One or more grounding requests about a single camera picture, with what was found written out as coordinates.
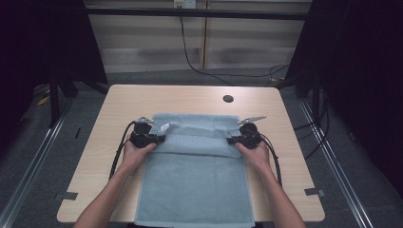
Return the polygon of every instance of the person's right arm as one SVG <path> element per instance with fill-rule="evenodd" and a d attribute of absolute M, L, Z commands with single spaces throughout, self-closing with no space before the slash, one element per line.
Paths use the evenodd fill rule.
<path fill-rule="evenodd" d="M 255 149 L 248 149 L 239 142 L 236 146 L 260 175 L 267 198 L 269 199 L 275 226 L 277 228 L 305 227 L 302 217 L 278 184 L 270 167 L 270 151 L 266 144 L 261 142 Z"/>

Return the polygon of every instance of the forearm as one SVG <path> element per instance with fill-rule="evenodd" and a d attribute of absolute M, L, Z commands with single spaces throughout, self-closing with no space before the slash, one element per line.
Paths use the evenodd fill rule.
<path fill-rule="evenodd" d="M 130 170 L 120 166 L 98 197 L 77 219 L 74 227 L 106 227 L 129 176 Z"/>
<path fill-rule="evenodd" d="M 299 212 L 278 184 L 273 172 L 260 172 L 260 177 L 269 199 L 275 226 L 278 228 L 305 227 Z"/>

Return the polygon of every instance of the horizontal black beam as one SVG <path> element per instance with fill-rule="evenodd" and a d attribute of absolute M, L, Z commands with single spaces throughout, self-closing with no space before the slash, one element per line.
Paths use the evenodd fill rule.
<path fill-rule="evenodd" d="M 111 7 L 37 7 L 47 13 L 86 13 L 96 15 L 132 15 L 132 16 L 181 16 L 181 17 L 215 17 L 304 21 L 307 13 L 238 11 L 216 9 L 156 9 L 156 8 L 111 8 Z"/>

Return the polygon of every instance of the table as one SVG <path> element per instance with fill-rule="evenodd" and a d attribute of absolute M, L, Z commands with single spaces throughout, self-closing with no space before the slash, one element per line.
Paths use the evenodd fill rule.
<path fill-rule="evenodd" d="M 234 98 L 232 103 L 223 100 Z M 240 119 L 267 116 L 256 122 L 279 156 L 284 191 L 305 221 L 321 221 L 324 212 L 317 195 L 306 196 L 313 188 L 309 170 L 279 92 L 267 87 L 194 86 L 194 85 L 113 85 L 105 99 L 89 136 L 68 192 L 78 193 L 76 200 L 64 199 L 57 214 L 61 222 L 75 222 L 108 181 L 115 151 L 126 126 L 155 113 L 198 113 L 238 115 Z M 132 223 L 136 214 L 143 167 L 127 182 L 111 221 Z M 255 221 L 273 220 L 262 183 L 247 165 L 248 181 Z"/>

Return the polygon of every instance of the light blue fabric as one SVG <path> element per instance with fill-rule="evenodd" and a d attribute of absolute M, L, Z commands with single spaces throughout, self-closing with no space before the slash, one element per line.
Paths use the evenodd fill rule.
<path fill-rule="evenodd" d="M 236 116 L 156 114 L 170 123 L 165 142 L 145 161 L 135 223 L 155 227 L 243 228 L 255 225 L 245 161 L 226 137 Z"/>

